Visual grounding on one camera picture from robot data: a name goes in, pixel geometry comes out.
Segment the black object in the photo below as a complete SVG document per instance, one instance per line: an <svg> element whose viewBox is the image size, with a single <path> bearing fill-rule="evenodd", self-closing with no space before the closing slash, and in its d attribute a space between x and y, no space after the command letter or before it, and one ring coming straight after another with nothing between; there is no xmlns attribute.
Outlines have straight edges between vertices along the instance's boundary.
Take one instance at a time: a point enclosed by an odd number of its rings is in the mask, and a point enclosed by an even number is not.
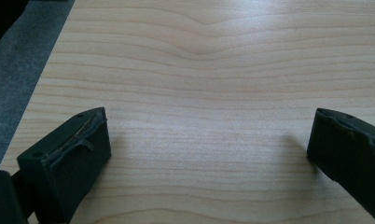
<svg viewBox="0 0 375 224"><path fill-rule="evenodd" d="M69 223L110 156L104 108L73 116L0 171L0 223Z"/></svg>
<svg viewBox="0 0 375 224"><path fill-rule="evenodd" d="M318 108L307 155L375 218L374 126L351 115Z"/></svg>
<svg viewBox="0 0 375 224"><path fill-rule="evenodd" d="M28 0L0 0L0 39L25 10Z"/></svg>

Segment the wooden table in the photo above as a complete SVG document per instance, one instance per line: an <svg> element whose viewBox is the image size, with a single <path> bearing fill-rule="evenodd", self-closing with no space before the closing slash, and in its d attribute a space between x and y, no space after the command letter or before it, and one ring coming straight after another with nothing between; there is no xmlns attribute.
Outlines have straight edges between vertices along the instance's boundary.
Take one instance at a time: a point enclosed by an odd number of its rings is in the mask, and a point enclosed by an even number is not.
<svg viewBox="0 0 375 224"><path fill-rule="evenodd" d="M375 0L76 0L1 169L97 106L72 223L375 223L305 151L316 107L375 125Z"/></svg>

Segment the gray carpet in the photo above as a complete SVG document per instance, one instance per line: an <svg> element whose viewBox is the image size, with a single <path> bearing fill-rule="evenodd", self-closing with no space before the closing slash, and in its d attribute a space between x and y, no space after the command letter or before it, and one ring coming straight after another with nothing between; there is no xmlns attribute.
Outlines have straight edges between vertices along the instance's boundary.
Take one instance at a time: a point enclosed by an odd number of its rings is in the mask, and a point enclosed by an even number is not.
<svg viewBox="0 0 375 224"><path fill-rule="evenodd" d="M0 162L73 4L31 0L0 41Z"/></svg>

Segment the light wood surface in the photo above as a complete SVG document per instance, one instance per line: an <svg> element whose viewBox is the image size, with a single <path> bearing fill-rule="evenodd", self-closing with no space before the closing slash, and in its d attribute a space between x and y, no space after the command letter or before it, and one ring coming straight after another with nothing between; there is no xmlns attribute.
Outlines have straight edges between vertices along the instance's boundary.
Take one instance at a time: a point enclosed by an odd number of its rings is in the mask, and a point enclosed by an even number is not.
<svg viewBox="0 0 375 224"><path fill-rule="evenodd" d="M375 1L76 0L1 169L97 106L72 223L375 223L305 151L316 107L375 125Z"/></svg>

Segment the floor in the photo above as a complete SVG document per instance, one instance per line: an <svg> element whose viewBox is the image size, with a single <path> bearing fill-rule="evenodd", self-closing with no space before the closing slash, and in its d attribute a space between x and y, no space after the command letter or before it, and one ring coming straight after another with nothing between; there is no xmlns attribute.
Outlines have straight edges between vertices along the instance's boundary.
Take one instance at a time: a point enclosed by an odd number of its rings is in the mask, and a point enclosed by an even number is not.
<svg viewBox="0 0 375 224"><path fill-rule="evenodd" d="M0 163L74 0L31 0L0 41Z"/></svg>

